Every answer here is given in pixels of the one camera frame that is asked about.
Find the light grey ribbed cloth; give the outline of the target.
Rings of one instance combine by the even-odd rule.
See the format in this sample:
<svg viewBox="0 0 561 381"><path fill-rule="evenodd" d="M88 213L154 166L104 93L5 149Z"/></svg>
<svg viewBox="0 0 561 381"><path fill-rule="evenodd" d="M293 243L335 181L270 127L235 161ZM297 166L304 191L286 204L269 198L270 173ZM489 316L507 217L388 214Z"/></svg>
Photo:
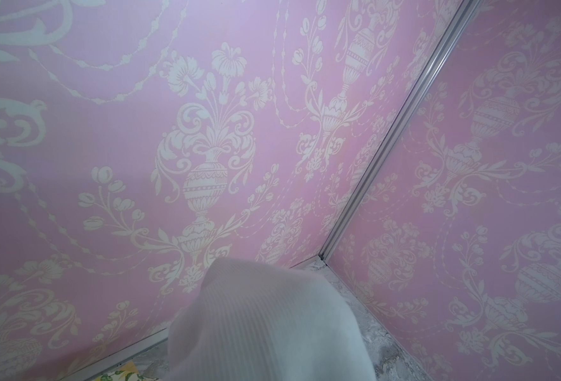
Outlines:
<svg viewBox="0 0 561 381"><path fill-rule="evenodd" d="M169 380L373 380L358 321L316 273L220 258L169 329Z"/></svg>

